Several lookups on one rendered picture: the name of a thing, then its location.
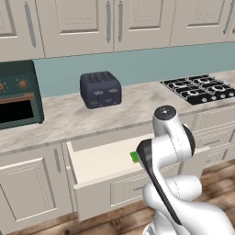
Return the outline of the cream lower cupboard door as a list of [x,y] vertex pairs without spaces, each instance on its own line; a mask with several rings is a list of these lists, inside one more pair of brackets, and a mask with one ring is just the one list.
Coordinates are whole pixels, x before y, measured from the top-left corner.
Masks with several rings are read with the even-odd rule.
[[[61,167],[54,156],[57,149]],[[60,145],[0,156],[0,232],[19,229],[73,211]]]

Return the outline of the open cream drawer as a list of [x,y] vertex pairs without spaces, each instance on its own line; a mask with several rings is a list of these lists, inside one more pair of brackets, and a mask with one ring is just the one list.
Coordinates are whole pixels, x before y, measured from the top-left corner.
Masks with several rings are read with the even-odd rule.
[[142,199],[150,179],[130,153],[151,134],[88,148],[69,141],[67,149],[76,179],[74,185],[78,217],[86,220]]

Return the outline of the cream drawer front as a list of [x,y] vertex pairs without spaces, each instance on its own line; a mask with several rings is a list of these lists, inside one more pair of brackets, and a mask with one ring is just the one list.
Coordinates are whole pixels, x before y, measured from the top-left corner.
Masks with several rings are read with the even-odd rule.
[[[219,161],[214,162],[212,164],[206,163],[206,160],[214,157],[218,157]],[[208,167],[220,164],[222,162],[227,162],[233,159],[235,159],[235,144],[224,145],[222,147],[217,147],[217,148],[205,147],[202,150],[201,169],[204,170]]]
[[227,144],[232,140],[233,133],[234,129],[224,129],[197,136],[195,137],[196,147],[198,149],[206,146],[215,148]]
[[226,106],[198,113],[193,130],[209,129],[235,121],[235,106]]

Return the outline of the dark blue toaster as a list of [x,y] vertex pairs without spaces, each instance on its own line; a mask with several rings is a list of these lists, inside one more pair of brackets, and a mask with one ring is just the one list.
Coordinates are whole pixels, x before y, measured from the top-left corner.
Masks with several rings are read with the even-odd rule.
[[122,87],[109,71],[84,73],[80,77],[80,95],[89,109],[115,106],[122,102]]

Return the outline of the cream cupboard door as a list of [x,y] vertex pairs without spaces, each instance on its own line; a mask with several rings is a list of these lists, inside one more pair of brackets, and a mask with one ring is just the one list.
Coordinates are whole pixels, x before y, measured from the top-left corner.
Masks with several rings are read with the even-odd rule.
[[231,0],[176,0],[170,46],[225,42]]
[[[33,48],[29,36],[25,1],[29,4],[36,48]],[[43,57],[36,0],[0,0],[0,62]]]
[[[111,39],[106,41],[106,2]],[[45,56],[63,57],[113,50],[113,0],[36,0]]]
[[[54,156],[57,149],[61,167]],[[0,232],[19,229],[73,211],[60,145],[0,156]]]
[[114,51],[168,47],[176,0],[121,0],[122,40],[118,41],[118,3],[114,0]]

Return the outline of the cream upper cupboard door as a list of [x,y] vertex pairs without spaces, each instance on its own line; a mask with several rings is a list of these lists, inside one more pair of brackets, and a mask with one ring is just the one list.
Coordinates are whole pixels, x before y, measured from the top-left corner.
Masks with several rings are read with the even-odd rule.
[[118,3],[114,0],[114,51],[168,47],[176,0],[121,0],[122,40],[118,41]]
[[[106,41],[106,2],[111,39]],[[113,50],[113,0],[36,0],[45,56],[63,57]]]
[[231,0],[176,0],[170,46],[225,42]]
[[[33,48],[29,36],[25,1],[29,4],[36,48]],[[43,57],[36,0],[0,0],[0,62]]]

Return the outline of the black gas hob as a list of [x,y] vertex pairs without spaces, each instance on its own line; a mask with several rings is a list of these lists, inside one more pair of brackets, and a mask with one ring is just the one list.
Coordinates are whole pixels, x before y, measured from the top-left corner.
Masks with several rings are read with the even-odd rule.
[[235,88],[209,74],[161,81],[192,106],[235,97]]

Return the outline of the dark green toaster oven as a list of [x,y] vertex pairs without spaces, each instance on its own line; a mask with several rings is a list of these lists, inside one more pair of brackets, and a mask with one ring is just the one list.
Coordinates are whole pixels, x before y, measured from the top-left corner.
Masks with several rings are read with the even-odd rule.
[[0,129],[44,121],[34,62],[0,62]]

